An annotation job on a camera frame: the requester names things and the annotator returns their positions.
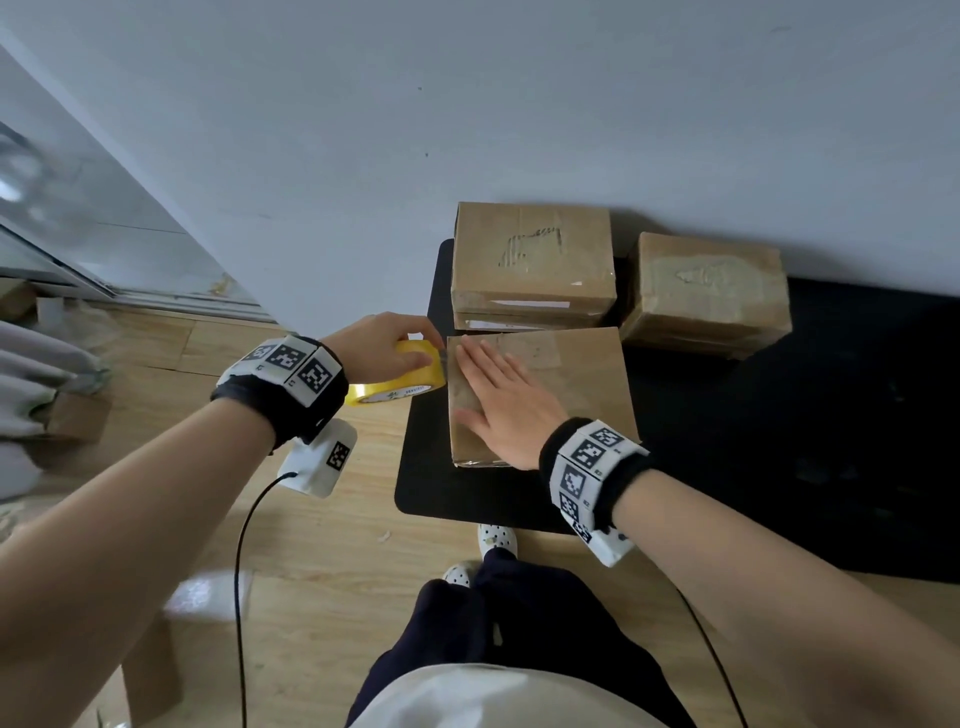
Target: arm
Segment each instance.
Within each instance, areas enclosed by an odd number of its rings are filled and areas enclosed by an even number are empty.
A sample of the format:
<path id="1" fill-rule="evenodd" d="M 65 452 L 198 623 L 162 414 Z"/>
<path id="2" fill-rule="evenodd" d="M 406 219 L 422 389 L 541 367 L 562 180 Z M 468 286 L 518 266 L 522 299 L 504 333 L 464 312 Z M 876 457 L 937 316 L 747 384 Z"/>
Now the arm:
<path id="1" fill-rule="evenodd" d="M 536 469 L 567 414 L 515 357 L 463 342 L 484 412 L 457 419 Z M 960 725 L 960 650 L 842 571 L 658 471 L 634 480 L 613 521 L 818 725 Z"/>
<path id="2" fill-rule="evenodd" d="M 429 361 L 394 343 L 440 334 L 380 314 L 324 339 L 348 380 Z M 279 396 L 287 397 L 280 389 Z M 63 726 L 86 707 L 200 555 L 276 434 L 219 399 L 103 471 L 0 546 L 0 705 L 10 725 Z M 56 686 L 56 699 L 38 698 Z"/>

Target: yellow tape roll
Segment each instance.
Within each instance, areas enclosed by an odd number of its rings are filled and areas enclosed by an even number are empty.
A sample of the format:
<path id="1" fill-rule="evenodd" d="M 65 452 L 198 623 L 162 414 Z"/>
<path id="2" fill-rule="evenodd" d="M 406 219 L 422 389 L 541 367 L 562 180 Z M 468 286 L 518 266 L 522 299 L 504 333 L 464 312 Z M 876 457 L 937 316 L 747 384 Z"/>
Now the yellow tape roll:
<path id="1" fill-rule="evenodd" d="M 390 381 L 378 384 L 351 384 L 347 392 L 347 404 L 376 404 L 382 401 L 399 400 L 429 392 L 446 384 L 444 365 L 440 362 L 440 353 L 429 341 L 413 339 L 396 343 L 398 352 L 426 352 L 433 361 L 429 366 L 415 369 L 413 372 Z"/>

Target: navy blue pants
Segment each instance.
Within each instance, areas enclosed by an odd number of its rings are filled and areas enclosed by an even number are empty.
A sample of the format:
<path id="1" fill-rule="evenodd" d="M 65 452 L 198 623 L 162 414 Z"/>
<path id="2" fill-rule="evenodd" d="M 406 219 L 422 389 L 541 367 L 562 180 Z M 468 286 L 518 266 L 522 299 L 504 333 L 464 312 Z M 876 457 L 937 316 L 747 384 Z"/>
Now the navy blue pants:
<path id="1" fill-rule="evenodd" d="M 440 579 L 423 586 L 400 639 L 373 664 L 347 725 L 398 677 L 454 663 L 569 675 L 629 700 L 670 728 L 695 728 L 657 661 L 627 639 L 584 582 L 564 569 L 518 561 L 504 548 L 487 553 L 470 588 Z"/>

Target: black table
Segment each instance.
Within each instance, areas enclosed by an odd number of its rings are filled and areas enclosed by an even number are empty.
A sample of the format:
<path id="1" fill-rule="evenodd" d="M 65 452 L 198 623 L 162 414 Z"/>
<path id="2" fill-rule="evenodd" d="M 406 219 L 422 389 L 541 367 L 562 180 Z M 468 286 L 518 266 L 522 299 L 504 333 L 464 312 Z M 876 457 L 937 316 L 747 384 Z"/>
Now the black table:
<path id="1" fill-rule="evenodd" d="M 446 240 L 428 311 L 444 336 L 462 333 L 450 305 L 452 261 Z M 951 391 L 960 305 L 867 286 L 789 285 L 794 332 L 744 362 L 625 348 L 644 444 L 675 476 L 838 567 L 960 582 L 948 508 L 960 478 L 946 457 L 960 407 Z M 931 409 L 948 418 L 934 425 Z M 411 402 L 396 506 L 569 532 L 533 473 L 453 467 L 445 388 Z"/>

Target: forearm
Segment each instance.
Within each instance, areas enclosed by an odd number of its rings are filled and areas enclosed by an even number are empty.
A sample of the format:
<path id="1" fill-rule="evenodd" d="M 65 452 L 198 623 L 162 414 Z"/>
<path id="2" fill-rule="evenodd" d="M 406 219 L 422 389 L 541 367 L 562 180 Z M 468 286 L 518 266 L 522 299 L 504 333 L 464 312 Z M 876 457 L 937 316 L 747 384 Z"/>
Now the forearm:
<path id="1" fill-rule="evenodd" d="M 960 652 L 823 560 L 658 471 L 613 520 L 819 725 L 906 724 L 903 710 L 914 725 L 960 719 Z"/>
<path id="2" fill-rule="evenodd" d="M 51 706 L 51 720 L 84 707 L 187 575 L 274 437 L 256 412 L 214 401 L 0 547 L 6 710 L 46 690 L 43 680 L 59 684 L 65 710 Z"/>

